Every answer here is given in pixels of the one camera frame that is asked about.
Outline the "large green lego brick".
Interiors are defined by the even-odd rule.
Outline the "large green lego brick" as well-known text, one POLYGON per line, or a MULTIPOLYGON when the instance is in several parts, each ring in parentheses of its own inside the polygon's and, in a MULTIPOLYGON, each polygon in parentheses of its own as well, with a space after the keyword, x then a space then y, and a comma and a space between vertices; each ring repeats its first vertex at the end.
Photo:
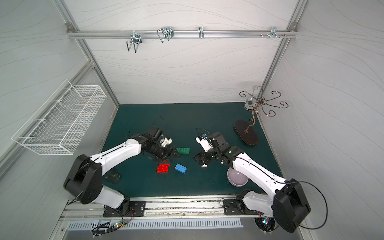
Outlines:
POLYGON ((177 151, 181 155, 188 155, 190 153, 190 148, 177 148, 177 151))

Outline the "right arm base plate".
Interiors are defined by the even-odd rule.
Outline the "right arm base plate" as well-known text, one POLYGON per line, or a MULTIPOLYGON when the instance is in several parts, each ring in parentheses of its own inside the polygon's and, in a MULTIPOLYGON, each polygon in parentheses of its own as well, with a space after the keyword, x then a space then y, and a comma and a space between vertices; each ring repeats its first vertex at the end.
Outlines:
POLYGON ((242 201, 236 199, 221 199, 220 205, 224 209, 226 216, 264 215, 263 212, 249 210, 242 201))

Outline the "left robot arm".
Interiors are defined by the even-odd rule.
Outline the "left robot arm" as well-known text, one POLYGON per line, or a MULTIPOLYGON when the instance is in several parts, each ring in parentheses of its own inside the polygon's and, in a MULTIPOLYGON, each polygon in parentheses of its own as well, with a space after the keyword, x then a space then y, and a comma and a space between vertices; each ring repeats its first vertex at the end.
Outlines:
POLYGON ((179 158, 172 147, 173 140, 164 131, 152 126, 147 133, 136 134, 120 145, 92 156, 78 156, 64 182, 64 189, 83 205, 96 203, 115 210, 129 206, 130 199, 103 184, 104 175, 122 162, 142 153, 151 154, 155 160, 179 158))

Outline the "long blue lego brick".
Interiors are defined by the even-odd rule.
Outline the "long blue lego brick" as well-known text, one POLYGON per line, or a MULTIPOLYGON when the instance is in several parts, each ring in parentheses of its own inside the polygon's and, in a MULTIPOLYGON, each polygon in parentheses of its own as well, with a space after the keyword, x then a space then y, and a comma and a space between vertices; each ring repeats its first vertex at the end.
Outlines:
POLYGON ((175 170, 178 171, 178 172, 180 172, 180 173, 185 174, 186 171, 187 171, 187 167, 182 166, 182 165, 180 165, 180 164, 177 164, 177 165, 175 166, 175 170))

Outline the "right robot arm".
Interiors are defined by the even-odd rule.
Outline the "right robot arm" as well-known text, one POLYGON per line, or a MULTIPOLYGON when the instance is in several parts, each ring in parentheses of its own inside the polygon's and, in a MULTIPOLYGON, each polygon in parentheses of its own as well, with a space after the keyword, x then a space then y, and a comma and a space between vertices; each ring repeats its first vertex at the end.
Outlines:
POLYGON ((289 233, 293 233, 311 212, 303 187, 298 181, 286 180, 273 174, 239 147, 230 146, 221 133, 198 135, 196 142, 203 148, 197 158, 204 166, 217 160, 246 176, 265 192, 264 195, 254 191, 239 195, 239 202, 247 211, 273 217, 289 233))

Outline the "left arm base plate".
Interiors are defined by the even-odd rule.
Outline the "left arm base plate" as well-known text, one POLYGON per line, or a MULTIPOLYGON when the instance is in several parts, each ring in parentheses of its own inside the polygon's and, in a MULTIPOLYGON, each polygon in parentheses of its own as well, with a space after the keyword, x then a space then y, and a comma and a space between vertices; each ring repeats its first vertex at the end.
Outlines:
POLYGON ((146 201, 125 201, 117 209, 105 206, 103 217, 143 217, 145 213, 146 203, 146 201))

